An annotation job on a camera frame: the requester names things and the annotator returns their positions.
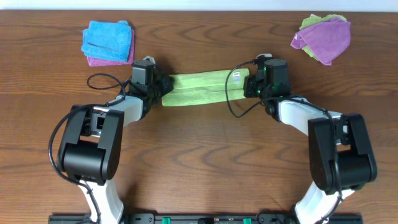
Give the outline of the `green microfiber cloth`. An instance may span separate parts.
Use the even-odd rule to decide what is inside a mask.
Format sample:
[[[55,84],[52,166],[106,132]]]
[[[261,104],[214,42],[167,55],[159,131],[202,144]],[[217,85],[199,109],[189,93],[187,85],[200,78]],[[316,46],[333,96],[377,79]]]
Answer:
[[[249,69],[171,75],[174,89],[162,97],[163,106],[192,106],[244,98],[244,78]]]

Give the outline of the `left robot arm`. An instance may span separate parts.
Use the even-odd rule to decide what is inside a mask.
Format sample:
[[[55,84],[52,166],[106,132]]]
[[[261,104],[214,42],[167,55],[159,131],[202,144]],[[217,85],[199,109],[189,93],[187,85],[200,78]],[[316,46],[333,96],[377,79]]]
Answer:
[[[146,56],[132,64],[132,75],[117,82],[119,95],[103,104],[74,105],[57,124],[64,125],[56,159],[51,164],[63,179],[85,193],[91,213],[80,223],[120,223],[124,205],[116,191],[123,129],[141,120],[163,96],[173,80],[155,59]]]

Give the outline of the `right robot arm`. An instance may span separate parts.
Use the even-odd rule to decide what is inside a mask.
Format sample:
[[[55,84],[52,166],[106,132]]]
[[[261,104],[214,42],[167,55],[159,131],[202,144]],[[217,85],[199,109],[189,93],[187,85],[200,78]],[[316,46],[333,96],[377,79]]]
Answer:
[[[244,79],[244,96],[258,98],[274,120],[308,137],[312,183],[281,223],[353,223],[335,215],[348,196],[375,181],[377,165],[366,123],[358,113],[342,114],[291,93],[287,62],[262,54],[251,61],[254,75]]]

